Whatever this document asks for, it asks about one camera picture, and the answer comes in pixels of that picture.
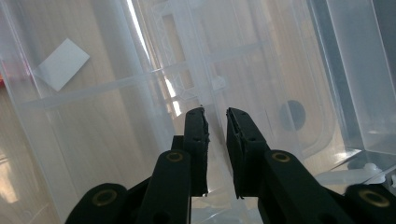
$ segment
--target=transparent plastic box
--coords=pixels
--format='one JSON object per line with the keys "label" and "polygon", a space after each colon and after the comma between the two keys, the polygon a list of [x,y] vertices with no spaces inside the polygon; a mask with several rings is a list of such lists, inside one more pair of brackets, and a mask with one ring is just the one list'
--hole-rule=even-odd
{"label": "transparent plastic box", "polygon": [[[340,103],[347,93],[334,87],[307,1],[1,0],[1,74],[60,222],[92,187],[131,188],[150,176],[173,135],[183,134],[185,113],[198,106],[209,122],[209,194],[192,200],[192,223],[262,223],[256,200],[237,201],[233,191],[228,107],[247,111],[270,148],[293,153],[313,175],[350,169],[343,162],[364,149],[394,155],[375,147],[382,137],[396,139],[396,102],[373,6],[336,2],[329,1],[329,12],[361,147],[348,143]],[[352,5],[363,18],[372,14],[349,18]],[[368,27],[368,44],[363,38],[351,46],[358,36],[341,19]],[[89,59],[66,57],[83,65],[56,91],[35,71],[66,39]],[[363,59],[377,67],[360,67]],[[375,163],[385,172],[396,160]]]}

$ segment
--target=clear plastic container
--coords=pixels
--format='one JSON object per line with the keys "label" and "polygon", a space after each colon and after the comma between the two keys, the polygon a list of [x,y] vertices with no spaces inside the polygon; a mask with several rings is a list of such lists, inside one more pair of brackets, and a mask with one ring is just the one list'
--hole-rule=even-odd
{"label": "clear plastic container", "polygon": [[[193,223],[262,222],[256,201],[233,192],[228,107],[314,175],[363,149],[345,145],[305,1],[0,2],[1,73],[61,222],[92,187],[150,176],[200,105],[209,194],[193,199]],[[56,91],[32,74],[66,39],[90,58]]]}

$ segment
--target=brass screw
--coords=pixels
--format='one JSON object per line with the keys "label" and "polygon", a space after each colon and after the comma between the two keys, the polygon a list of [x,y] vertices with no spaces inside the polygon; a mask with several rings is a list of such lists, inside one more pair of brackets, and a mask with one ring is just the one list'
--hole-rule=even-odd
{"label": "brass screw", "polygon": [[103,189],[93,196],[92,203],[101,207],[113,203],[116,198],[117,192],[114,189]]}
{"label": "brass screw", "polygon": [[359,196],[361,196],[361,198],[367,203],[377,207],[390,206],[390,202],[387,198],[369,189],[362,189],[359,191]]}
{"label": "brass screw", "polygon": [[166,155],[166,159],[169,161],[182,161],[183,155],[179,152],[170,152]]}
{"label": "brass screw", "polygon": [[280,162],[288,162],[290,161],[290,157],[282,152],[276,152],[272,155],[272,158],[276,161]]}

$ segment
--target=plastic bin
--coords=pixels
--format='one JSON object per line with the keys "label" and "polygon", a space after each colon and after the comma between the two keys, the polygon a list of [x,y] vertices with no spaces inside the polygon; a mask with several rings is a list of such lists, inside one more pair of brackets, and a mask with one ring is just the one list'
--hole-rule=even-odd
{"label": "plastic bin", "polygon": [[[341,38],[348,24],[334,28],[349,94],[334,87],[318,23],[303,0],[0,2],[1,73],[61,222],[90,188],[105,182],[130,188],[150,176],[173,135],[183,133],[185,112],[200,105],[210,127],[209,195],[192,201],[194,223],[262,222],[254,199],[235,199],[224,144],[228,107],[247,111],[271,148],[293,153],[313,175],[365,147],[384,152],[371,131],[395,128],[386,122],[393,120],[395,94],[373,14],[356,24],[370,27],[368,44],[350,47],[358,36]],[[335,3],[329,9],[334,26],[353,19],[337,19]],[[368,1],[361,10],[373,8]],[[73,47],[61,48],[65,40]],[[354,57],[364,57],[350,48],[364,45],[376,53],[373,69],[382,74],[376,83],[358,77],[372,70],[350,71],[359,67]],[[89,59],[64,56],[68,50]],[[38,74],[42,64],[75,71],[66,67],[71,77],[55,90]],[[361,92],[366,85],[382,90],[385,100]],[[361,147],[349,144],[343,94],[353,99]],[[390,169],[396,161],[382,163]]]}

